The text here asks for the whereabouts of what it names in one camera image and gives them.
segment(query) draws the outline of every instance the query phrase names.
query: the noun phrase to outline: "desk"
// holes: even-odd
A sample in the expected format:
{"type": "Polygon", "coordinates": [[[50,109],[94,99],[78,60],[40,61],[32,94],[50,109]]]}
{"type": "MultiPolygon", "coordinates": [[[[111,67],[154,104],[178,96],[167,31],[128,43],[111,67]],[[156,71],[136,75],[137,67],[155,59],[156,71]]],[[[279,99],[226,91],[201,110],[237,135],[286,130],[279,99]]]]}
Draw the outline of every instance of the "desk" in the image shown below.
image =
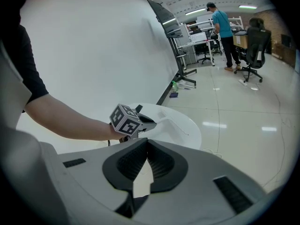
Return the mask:
{"type": "Polygon", "coordinates": [[[153,119],[157,126],[139,137],[174,143],[187,148],[199,150],[202,137],[198,126],[186,115],[168,107],[148,103],[133,103],[129,106],[136,108],[142,105],[141,114],[153,119]]]}
{"type": "Polygon", "coordinates": [[[207,45],[208,45],[208,50],[209,50],[209,52],[210,52],[210,62],[211,62],[211,64],[212,64],[213,66],[215,66],[215,63],[214,63],[214,61],[213,61],[213,57],[212,57],[212,55],[211,55],[211,49],[210,49],[210,42],[211,42],[211,41],[213,41],[213,40],[210,39],[210,40],[200,41],[200,42],[196,42],[196,43],[187,43],[187,44],[185,44],[185,45],[183,45],[183,46],[180,46],[180,47],[178,47],[178,48],[186,48],[186,47],[191,47],[191,46],[196,46],[196,45],[199,45],[199,44],[207,43],[207,45]]]}

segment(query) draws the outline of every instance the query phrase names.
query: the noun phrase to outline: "black baseboard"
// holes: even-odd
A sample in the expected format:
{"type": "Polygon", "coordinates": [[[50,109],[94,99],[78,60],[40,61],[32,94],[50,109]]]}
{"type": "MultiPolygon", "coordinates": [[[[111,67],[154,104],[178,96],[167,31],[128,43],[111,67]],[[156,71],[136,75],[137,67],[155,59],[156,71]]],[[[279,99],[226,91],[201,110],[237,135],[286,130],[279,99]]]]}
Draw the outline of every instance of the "black baseboard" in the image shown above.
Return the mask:
{"type": "Polygon", "coordinates": [[[160,105],[160,106],[161,106],[161,105],[163,104],[165,98],[168,96],[170,90],[172,89],[172,85],[173,85],[173,84],[172,84],[172,81],[171,81],[171,83],[169,84],[169,86],[166,88],[166,90],[164,91],[163,95],[160,97],[160,99],[159,99],[158,102],[156,103],[156,105],[160,105]]]}

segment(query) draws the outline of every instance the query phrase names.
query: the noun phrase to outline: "blue t-shirt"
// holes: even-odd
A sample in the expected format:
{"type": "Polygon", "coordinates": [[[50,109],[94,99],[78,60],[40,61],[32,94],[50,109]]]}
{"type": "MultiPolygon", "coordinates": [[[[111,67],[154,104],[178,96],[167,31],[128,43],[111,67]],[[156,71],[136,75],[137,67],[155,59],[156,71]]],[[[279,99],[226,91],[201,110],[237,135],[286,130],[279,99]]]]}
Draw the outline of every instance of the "blue t-shirt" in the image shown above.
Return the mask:
{"type": "Polygon", "coordinates": [[[212,14],[212,19],[214,23],[219,23],[220,25],[220,37],[221,38],[227,38],[232,37],[233,33],[231,32],[231,27],[229,24],[228,16],[225,12],[222,11],[215,11],[212,14]]]}

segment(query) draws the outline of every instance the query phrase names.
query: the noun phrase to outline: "man in blue shirt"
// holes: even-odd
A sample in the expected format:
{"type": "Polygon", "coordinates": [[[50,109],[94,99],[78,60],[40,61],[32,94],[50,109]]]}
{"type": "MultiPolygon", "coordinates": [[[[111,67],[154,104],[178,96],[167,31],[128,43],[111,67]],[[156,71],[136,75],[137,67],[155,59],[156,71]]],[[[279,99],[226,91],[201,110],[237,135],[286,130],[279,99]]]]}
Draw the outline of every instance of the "man in blue shirt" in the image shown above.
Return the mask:
{"type": "Polygon", "coordinates": [[[233,44],[233,33],[231,32],[227,14],[219,11],[216,5],[212,2],[209,2],[206,6],[208,11],[213,12],[212,19],[216,26],[216,33],[220,33],[221,42],[227,59],[227,67],[225,67],[225,70],[231,72],[233,71],[233,61],[231,55],[235,60],[236,68],[240,69],[240,60],[233,44]]]}

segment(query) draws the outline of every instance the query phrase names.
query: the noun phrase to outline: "black pants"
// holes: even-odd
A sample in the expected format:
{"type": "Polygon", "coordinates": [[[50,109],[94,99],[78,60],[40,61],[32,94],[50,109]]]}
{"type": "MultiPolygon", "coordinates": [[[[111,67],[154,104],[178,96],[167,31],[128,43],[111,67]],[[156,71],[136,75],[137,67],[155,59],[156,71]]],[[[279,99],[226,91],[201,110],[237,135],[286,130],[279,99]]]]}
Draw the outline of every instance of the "black pants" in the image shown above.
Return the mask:
{"type": "Polygon", "coordinates": [[[231,68],[233,66],[233,59],[235,60],[235,64],[240,64],[238,53],[235,50],[235,46],[233,44],[233,37],[222,37],[221,42],[224,48],[225,56],[227,59],[227,66],[231,68]]]}

